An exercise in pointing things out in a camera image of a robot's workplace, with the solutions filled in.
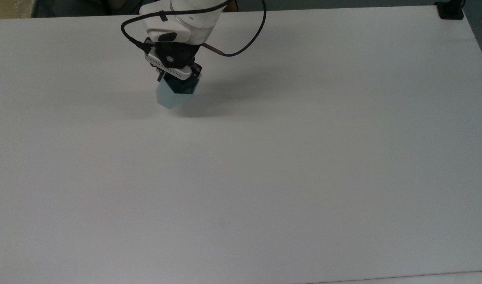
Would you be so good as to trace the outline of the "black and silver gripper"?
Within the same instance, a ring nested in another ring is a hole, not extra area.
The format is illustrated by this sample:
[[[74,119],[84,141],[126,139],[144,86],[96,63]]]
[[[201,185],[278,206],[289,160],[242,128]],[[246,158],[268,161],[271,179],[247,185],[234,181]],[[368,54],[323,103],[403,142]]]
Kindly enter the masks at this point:
[[[195,62],[195,55],[201,48],[200,45],[186,43],[157,42],[145,39],[145,46],[149,51],[145,52],[145,60],[158,72],[157,81],[163,76],[170,75],[179,81],[192,81],[199,79],[202,66]]]

